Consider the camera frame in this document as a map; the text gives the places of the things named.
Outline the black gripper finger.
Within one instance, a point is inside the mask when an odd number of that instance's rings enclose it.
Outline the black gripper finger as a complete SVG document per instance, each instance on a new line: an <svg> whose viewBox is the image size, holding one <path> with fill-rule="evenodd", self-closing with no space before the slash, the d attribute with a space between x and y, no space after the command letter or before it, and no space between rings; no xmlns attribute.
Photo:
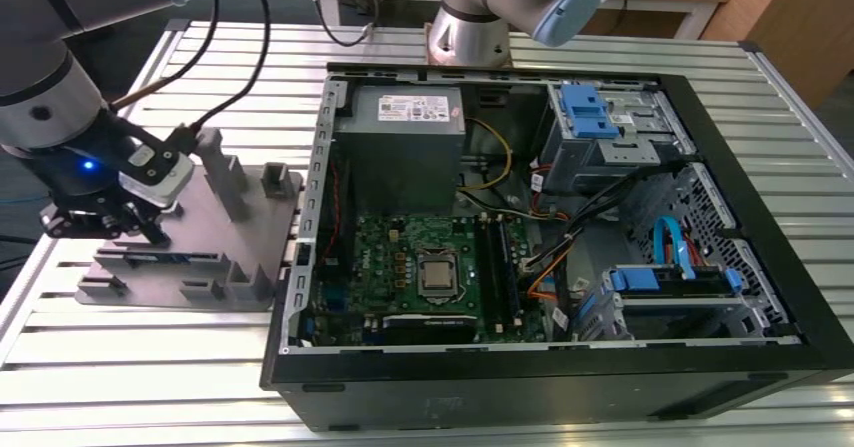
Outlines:
<svg viewBox="0 0 854 447"><path fill-rule="evenodd" d="M142 221L142 235L154 246L168 246L171 238L160 227L158 217Z"/></svg>

